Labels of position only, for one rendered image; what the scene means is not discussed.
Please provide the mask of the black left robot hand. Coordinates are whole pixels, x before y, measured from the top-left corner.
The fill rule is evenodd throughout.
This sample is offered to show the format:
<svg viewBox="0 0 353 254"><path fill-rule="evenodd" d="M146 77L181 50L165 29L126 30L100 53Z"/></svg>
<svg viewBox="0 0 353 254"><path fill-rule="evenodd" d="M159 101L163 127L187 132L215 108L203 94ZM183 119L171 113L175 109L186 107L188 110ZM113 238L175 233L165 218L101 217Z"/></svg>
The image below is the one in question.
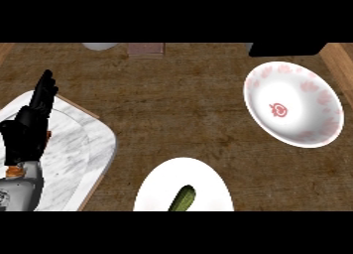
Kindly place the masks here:
<svg viewBox="0 0 353 254"><path fill-rule="evenodd" d="M20 107L13 120L0 122L0 133L5 146L5 166L16 166L19 163L41 159L57 91L53 73L47 69L35 85L29 104Z"/></svg>

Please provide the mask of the plain white plate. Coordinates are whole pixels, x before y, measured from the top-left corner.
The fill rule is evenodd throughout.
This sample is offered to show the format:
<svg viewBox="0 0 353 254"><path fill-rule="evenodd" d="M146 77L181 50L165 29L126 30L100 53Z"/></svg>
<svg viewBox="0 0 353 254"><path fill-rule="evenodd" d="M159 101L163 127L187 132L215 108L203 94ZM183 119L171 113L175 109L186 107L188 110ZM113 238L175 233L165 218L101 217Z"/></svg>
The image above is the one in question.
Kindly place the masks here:
<svg viewBox="0 0 353 254"><path fill-rule="evenodd" d="M228 188L215 170L193 158L165 161L149 173L134 200L134 211L166 211L180 189L196 192L188 211L233 211Z"/></svg>

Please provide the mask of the white bowl with pink print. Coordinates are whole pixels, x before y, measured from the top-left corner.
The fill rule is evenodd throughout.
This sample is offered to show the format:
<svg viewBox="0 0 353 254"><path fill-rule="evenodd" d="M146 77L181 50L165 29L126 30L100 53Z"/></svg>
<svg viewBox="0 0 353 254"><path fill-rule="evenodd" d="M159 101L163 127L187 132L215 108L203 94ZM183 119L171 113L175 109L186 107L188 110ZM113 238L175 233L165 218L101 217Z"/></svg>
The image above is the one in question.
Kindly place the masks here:
<svg viewBox="0 0 353 254"><path fill-rule="evenodd" d="M304 66L259 64L245 79L243 98L255 122L284 144L318 148L338 138L342 104L323 78Z"/></svg>

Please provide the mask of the pale grey round object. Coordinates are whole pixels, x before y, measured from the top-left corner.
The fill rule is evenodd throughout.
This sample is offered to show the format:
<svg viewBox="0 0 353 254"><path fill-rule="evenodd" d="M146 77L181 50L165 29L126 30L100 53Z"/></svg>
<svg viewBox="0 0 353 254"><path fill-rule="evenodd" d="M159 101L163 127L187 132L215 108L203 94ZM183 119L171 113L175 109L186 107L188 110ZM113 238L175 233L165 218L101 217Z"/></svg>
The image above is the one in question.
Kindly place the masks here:
<svg viewBox="0 0 353 254"><path fill-rule="evenodd" d="M113 48L118 43L82 43L84 47L92 51L104 51Z"/></svg>

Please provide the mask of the pinkish brown block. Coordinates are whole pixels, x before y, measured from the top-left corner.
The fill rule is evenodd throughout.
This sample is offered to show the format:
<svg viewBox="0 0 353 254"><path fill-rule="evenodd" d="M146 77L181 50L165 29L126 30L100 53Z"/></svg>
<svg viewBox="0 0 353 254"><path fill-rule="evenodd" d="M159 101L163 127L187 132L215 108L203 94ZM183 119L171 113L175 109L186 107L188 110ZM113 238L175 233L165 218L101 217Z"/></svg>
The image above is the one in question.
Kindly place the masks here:
<svg viewBox="0 0 353 254"><path fill-rule="evenodd" d="M126 47L126 54L132 59L157 59L163 52L163 43L129 43Z"/></svg>

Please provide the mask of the green cucumber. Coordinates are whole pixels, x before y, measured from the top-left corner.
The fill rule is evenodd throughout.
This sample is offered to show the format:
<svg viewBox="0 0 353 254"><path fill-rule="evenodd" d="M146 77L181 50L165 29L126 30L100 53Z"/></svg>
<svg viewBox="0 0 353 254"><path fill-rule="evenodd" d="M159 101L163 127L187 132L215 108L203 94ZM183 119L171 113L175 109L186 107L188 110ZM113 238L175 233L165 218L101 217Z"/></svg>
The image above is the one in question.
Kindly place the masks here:
<svg viewBox="0 0 353 254"><path fill-rule="evenodd" d="M172 199L168 210L186 211L193 203L196 197L196 191L190 185L184 186Z"/></svg>

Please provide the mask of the black appliance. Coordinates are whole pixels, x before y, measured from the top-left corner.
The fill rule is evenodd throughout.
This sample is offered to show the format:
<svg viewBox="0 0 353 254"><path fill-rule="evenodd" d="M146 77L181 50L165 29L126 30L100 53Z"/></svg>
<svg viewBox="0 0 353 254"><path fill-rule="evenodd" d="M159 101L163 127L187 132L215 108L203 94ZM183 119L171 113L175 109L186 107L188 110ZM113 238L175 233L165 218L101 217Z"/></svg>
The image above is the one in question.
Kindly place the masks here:
<svg viewBox="0 0 353 254"><path fill-rule="evenodd" d="M246 43L249 56L284 57L312 56L324 47L324 43Z"/></svg>

